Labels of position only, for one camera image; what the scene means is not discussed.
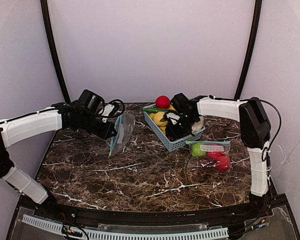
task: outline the clear plastic bag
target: clear plastic bag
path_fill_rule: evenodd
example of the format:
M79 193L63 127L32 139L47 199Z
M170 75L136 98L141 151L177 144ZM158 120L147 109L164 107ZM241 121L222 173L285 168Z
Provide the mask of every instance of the clear plastic bag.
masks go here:
M124 112L120 115L114 125L117 135L111 138L109 156L114 156L121 152L131 138L135 126L135 117Z
M188 168L197 168L204 172L228 172L231 161L229 141L188 141L192 158Z

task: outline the tabletop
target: tabletop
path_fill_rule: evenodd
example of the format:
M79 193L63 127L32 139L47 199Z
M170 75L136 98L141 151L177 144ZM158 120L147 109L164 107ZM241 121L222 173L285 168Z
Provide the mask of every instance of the tabletop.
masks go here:
M37 181L58 203L124 212L177 212L247 203L251 186L249 154L238 122L204 117L203 141L230 141L229 172L187 167L187 146L168 152L145 122L142 107L126 104L134 115L132 136L122 152L109 157L110 141L84 131L59 130Z

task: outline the open plastic bag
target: open plastic bag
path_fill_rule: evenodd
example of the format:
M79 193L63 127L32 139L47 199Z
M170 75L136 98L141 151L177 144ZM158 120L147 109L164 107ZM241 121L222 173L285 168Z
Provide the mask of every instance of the open plastic bag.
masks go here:
M188 168L197 168L210 173L224 173L232 167L229 141L188 141L187 144L192 155L187 164Z
M124 112L120 115L114 125L117 135L111 138L109 156L114 156L121 152L131 138L135 126L135 117Z

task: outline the vent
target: vent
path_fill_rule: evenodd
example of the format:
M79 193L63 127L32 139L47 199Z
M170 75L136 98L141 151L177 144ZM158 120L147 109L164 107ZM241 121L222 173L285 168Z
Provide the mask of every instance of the vent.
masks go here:
M48 221L26 214L23 215L22 222L50 233L62 235L62 224L59 222ZM173 234L127 234L90 229L85 229L85 232L88 234L90 240L218 240L229 237L227 227L214 230ZM87 239L85 235L81 238L74 236L72 236L72 238L82 240Z

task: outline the blue basket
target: blue basket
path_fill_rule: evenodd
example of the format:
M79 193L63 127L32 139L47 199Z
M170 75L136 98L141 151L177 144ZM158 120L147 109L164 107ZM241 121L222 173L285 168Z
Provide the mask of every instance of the blue basket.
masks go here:
M155 107L155 104L145 106L144 109L145 108L153 108L153 107ZM169 152L173 152L177 149L182 148L183 146L185 146L187 144L187 141L196 141L196 140L198 140L201 137L201 134L203 133L203 131L206 129L205 127L203 127L200 131L196 132L194 134L194 136L188 135L188 136L185 136L185 137L183 137L181 139L178 139L176 141L170 141L166 137L166 135L160 130L160 128L155 124L155 122L151 119L149 114L146 113L145 111L143 113L144 113L145 121L149 124L152 131L154 131L155 135L157 135L157 137L161 140L161 142L166 147L166 149L168 149Z

